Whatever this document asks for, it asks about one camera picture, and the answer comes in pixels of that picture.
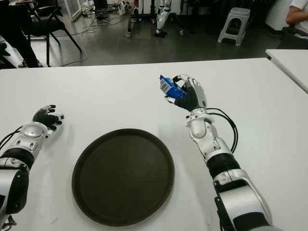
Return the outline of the left robot hand black silver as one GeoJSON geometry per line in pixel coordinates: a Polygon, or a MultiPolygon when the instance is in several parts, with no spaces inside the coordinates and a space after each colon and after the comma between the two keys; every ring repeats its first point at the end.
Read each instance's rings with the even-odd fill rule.
{"type": "Polygon", "coordinates": [[[45,125],[49,130],[56,131],[63,123],[64,114],[54,114],[56,105],[49,104],[40,108],[33,116],[32,121],[45,125]]]}

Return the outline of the right robot hand black silver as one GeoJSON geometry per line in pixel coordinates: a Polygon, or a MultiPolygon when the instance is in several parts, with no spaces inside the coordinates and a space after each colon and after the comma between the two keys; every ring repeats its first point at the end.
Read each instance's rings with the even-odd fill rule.
{"type": "Polygon", "coordinates": [[[184,92],[184,94],[179,98],[172,97],[170,94],[166,94],[165,99],[169,103],[172,103],[189,112],[199,108],[206,109],[205,92],[200,83],[196,79],[186,75],[177,75],[172,78],[171,82],[176,85],[176,83],[181,80],[184,81],[184,84],[180,89],[184,92]]]}

